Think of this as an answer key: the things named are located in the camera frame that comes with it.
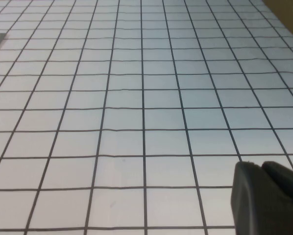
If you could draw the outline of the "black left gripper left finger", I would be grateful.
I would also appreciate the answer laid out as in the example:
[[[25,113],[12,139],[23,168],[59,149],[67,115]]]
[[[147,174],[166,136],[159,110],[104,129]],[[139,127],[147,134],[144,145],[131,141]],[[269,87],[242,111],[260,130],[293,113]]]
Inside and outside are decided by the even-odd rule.
[[[235,165],[231,208],[236,234],[293,235],[293,199],[261,166]]]

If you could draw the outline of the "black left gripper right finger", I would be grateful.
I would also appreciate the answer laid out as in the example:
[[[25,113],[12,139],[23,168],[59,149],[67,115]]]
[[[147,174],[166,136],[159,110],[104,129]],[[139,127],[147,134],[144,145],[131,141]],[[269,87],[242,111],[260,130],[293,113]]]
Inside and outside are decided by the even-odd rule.
[[[293,171],[285,166],[268,161],[264,162],[261,168],[279,186],[279,188],[291,199],[293,199]]]

